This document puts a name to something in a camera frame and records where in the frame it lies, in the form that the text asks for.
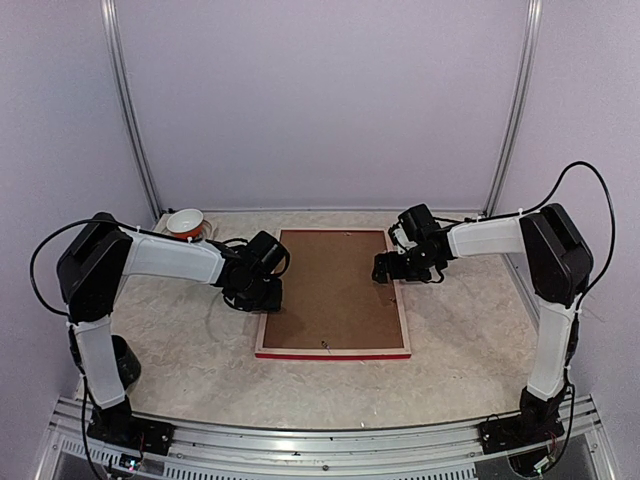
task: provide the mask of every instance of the white wall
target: white wall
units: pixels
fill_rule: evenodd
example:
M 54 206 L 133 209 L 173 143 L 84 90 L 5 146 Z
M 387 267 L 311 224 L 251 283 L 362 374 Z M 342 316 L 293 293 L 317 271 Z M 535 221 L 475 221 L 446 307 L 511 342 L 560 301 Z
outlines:
M 118 2 L 163 204 L 482 209 L 527 3 Z
M 522 128 L 500 211 L 542 199 L 562 167 L 594 163 L 619 222 L 610 273 L 585 301 L 572 378 L 593 393 L 624 478 L 640 472 L 640 4 L 546 1 Z M 609 220 L 597 181 L 570 174 L 558 193 L 596 257 Z M 517 259 L 525 268 L 525 259 Z
M 50 231 L 98 210 L 151 223 L 124 134 L 99 2 L 2 2 L 0 14 L 0 478 L 27 478 L 57 397 L 77 382 L 65 319 L 31 292 Z M 56 243 L 38 279 L 60 305 Z

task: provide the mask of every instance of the marble floor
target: marble floor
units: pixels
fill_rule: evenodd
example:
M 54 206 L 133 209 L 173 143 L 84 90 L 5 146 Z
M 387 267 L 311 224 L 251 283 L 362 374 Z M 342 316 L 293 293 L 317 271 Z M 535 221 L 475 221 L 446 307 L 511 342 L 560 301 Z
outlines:
M 280 228 L 388 228 L 391 212 L 211 213 L 216 239 Z M 158 225 L 164 226 L 164 219 Z M 374 428 L 429 424 L 517 408 L 536 334 L 498 256 L 459 259 L 440 285 L 402 285 L 409 360 L 258 360 L 258 316 L 219 290 L 132 277 L 113 314 L 142 363 L 138 411 L 258 427 Z

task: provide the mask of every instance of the metal rail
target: metal rail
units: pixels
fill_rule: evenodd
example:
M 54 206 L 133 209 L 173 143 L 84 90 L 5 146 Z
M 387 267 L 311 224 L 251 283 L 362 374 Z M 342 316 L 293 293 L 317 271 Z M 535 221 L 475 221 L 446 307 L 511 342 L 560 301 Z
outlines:
M 35 478 L 52 478 L 52 469 L 61 450 L 65 454 L 84 457 L 80 414 L 79 401 L 59 400 L 41 447 L 42 459 Z M 563 403 L 560 415 L 566 426 L 569 401 Z M 476 430 L 483 419 L 377 430 L 300 431 L 233 427 L 145 414 L 139 416 L 162 419 L 176 426 L 174 442 L 167 457 L 145 455 L 145 464 L 151 470 L 140 473 L 145 478 L 473 479 L 476 478 L 477 462 L 505 455 L 483 455 Z M 591 397 L 578 398 L 572 435 L 589 434 L 590 438 L 599 439 L 604 435 L 601 430 L 600 418 Z M 122 453 L 137 454 L 91 439 L 89 444 L 94 461 L 105 466 L 109 459 L 113 462 Z M 531 448 L 511 451 L 510 454 Z M 594 464 L 599 466 L 598 473 L 603 475 L 599 478 L 614 478 L 607 474 L 611 462 L 606 448 L 594 449 L 593 455 L 599 456 L 594 458 Z
M 133 101 L 131 100 L 131 92 L 129 91 L 129 83 L 127 81 L 127 69 L 124 63 L 122 42 L 120 40 L 120 30 L 118 28 L 116 4 L 114 0 L 101 0 L 100 3 L 102 7 L 102 23 L 107 37 L 111 68 L 115 79 L 118 100 L 122 108 L 122 116 L 127 129 L 127 136 L 131 143 L 133 158 L 140 181 L 142 182 L 144 195 L 147 199 L 147 203 L 149 204 L 154 220 L 157 221 L 162 216 L 162 206 L 153 181 L 153 176 L 151 175 L 151 168 L 149 167 L 149 162 L 147 161 L 147 156 L 142 145 L 140 129 L 138 127 L 138 121 L 133 108 Z
M 529 11 L 527 14 L 527 25 L 524 34 L 524 43 L 522 45 L 522 54 L 520 56 L 520 67 L 518 68 L 518 76 L 516 79 L 516 90 L 511 103 L 511 111 L 509 112 L 509 121 L 507 130 L 502 140 L 500 148 L 500 158 L 496 167 L 489 198 L 484 207 L 484 213 L 491 216 L 495 213 L 498 206 L 498 200 L 504 187 L 507 177 L 509 164 L 513 155 L 513 149 L 516 144 L 518 130 L 524 105 L 529 90 L 529 81 L 531 80 L 531 72 L 533 71 L 533 59 L 538 44 L 538 31 L 540 30 L 540 19 L 542 15 L 542 0 L 529 0 Z

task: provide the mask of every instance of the cork board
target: cork board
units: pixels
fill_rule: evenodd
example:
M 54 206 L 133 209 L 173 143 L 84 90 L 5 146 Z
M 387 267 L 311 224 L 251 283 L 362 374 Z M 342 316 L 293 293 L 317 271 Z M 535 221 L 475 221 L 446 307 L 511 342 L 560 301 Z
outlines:
M 256 356 L 309 360 L 409 358 L 398 283 L 371 280 L 390 248 L 384 230 L 282 230 L 291 253 L 282 310 L 260 317 Z

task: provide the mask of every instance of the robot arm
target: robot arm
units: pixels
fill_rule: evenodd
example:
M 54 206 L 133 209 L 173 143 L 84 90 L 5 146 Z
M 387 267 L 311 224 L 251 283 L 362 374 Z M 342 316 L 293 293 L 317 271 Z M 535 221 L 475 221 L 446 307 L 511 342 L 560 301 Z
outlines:
M 519 422 L 508 427 L 523 442 L 546 439 L 557 428 L 565 367 L 577 343 L 575 306 L 593 268 L 591 252 L 564 208 L 551 204 L 528 215 L 442 228 L 425 205 L 418 205 L 402 213 L 389 234 L 398 251 L 376 256 L 373 279 L 381 283 L 389 278 L 431 283 L 431 269 L 442 279 L 442 270 L 456 258 L 527 255 L 539 307 L 538 346 Z M 492 448 L 499 449 L 500 443 L 508 442 L 498 441 Z
M 111 337 L 110 315 L 124 280 L 129 275 L 193 280 L 221 288 L 225 302 L 237 310 L 278 311 L 281 273 L 272 272 L 283 259 L 286 269 L 289 253 L 266 232 L 229 247 L 124 230 L 107 213 L 97 214 L 94 220 L 64 252 L 57 274 L 68 309 L 74 359 L 100 410 L 89 435 L 131 446 L 147 426 L 130 415 Z M 167 441 L 157 443 L 163 444 L 163 451 Z

